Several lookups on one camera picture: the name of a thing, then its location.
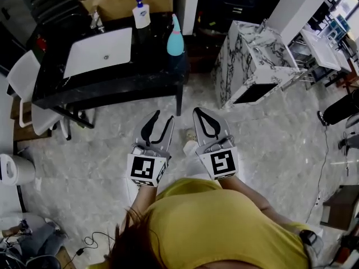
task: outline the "black and white marble pattern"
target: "black and white marble pattern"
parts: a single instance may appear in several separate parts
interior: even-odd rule
[[[289,49],[272,29],[233,21],[212,70],[219,107],[233,103],[253,84],[273,84],[259,103],[299,73]]]

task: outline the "grey marble floor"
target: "grey marble floor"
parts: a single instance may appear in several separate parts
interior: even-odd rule
[[[175,117],[170,152],[173,156],[160,185],[186,176],[182,151],[185,129],[193,127],[196,106],[215,110],[227,118],[240,153],[241,176],[263,194],[281,214],[305,222],[318,193],[318,181],[326,153],[324,127],[316,117],[345,94],[335,86],[322,85],[306,91],[298,83],[286,92],[280,90],[256,106],[218,110],[209,75],[191,75],[183,92],[183,113]],[[71,124],[72,140],[61,131],[52,138],[23,142],[19,148],[36,166],[36,180],[22,186],[26,208],[49,216],[62,226],[69,239],[66,247],[74,255],[84,247],[83,239],[94,231],[113,236],[135,191],[125,177],[126,155],[131,149],[134,125],[148,113],[160,109],[159,136],[166,120],[174,114],[174,97],[105,106],[89,111],[94,129]],[[309,223],[319,226],[322,206],[340,184],[357,184],[359,151],[349,152],[349,176],[345,158],[337,149],[345,122],[327,130],[329,153],[319,184],[320,204],[311,212]],[[341,231],[324,228],[326,252]],[[99,249],[86,249],[74,260],[78,269],[100,262],[108,251],[108,241],[95,236]]]

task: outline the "black cable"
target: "black cable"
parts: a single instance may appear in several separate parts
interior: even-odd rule
[[[315,198],[315,201],[314,201],[314,204],[313,204],[312,208],[310,209],[308,218],[307,218],[307,220],[305,221],[305,223],[308,223],[308,220],[309,220],[309,218],[310,218],[310,215],[312,214],[312,210],[313,210],[313,208],[317,205],[317,199],[318,199],[318,195],[319,195],[319,193],[320,193],[319,184],[320,184],[321,176],[322,176],[322,174],[323,174],[323,167],[324,167],[325,162],[326,162],[326,157],[327,157],[328,152],[329,152],[328,136],[326,135],[326,131],[327,131],[327,130],[328,130],[328,127],[325,127],[324,134],[325,134],[325,143],[326,143],[326,153],[325,153],[323,165],[321,166],[321,169],[320,169],[320,176],[319,176],[318,185],[317,185],[317,187],[318,187],[318,194],[317,194],[317,196],[316,196],[316,198]]]
[[[72,259],[64,266],[63,269],[66,268],[67,265],[69,265],[74,259],[76,256],[80,256],[83,254],[84,250],[85,249],[97,249],[99,248],[99,244],[97,243],[97,241],[95,240],[94,238],[94,234],[102,234],[102,235],[105,235],[108,237],[108,244],[110,244],[110,239],[114,241],[114,238],[112,238],[110,235],[106,234],[106,233],[103,233],[103,232],[99,232],[99,231],[95,231],[92,233],[91,237],[89,236],[86,236],[85,239],[84,239],[84,243],[87,245],[86,247],[82,247],[80,248],[79,250],[76,251],[76,254],[72,257]]]

